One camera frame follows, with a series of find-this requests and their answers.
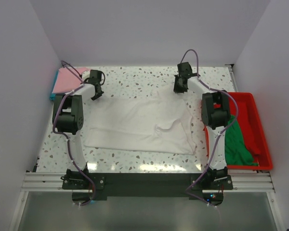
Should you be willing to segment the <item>white t shirt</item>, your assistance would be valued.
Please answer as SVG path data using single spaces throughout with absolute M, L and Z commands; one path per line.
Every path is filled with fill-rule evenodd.
M 86 147 L 192 155 L 192 115 L 175 95 L 104 98 L 92 105 Z

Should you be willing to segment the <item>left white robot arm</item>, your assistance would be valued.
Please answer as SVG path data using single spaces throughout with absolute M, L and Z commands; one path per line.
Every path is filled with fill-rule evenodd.
M 83 172 L 87 170 L 80 138 L 84 124 L 83 105 L 103 95 L 105 74 L 87 68 L 75 69 L 71 74 L 67 72 L 65 68 L 59 69 L 54 82 L 53 132 L 66 138 L 68 170 Z

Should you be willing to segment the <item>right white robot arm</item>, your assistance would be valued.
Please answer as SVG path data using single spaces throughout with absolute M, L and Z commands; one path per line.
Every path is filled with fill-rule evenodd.
M 207 170 L 201 178 L 210 189 L 216 189 L 228 175 L 225 160 L 225 129 L 231 118 L 229 94 L 224 90 L 214 90 L 206 86 L 198 73 L 193 73 L 188 62 L 177 65 L 175 75 L 175 93 L 192 91 L 201 95 L 201 120 L 206 132 L 208 149 Z

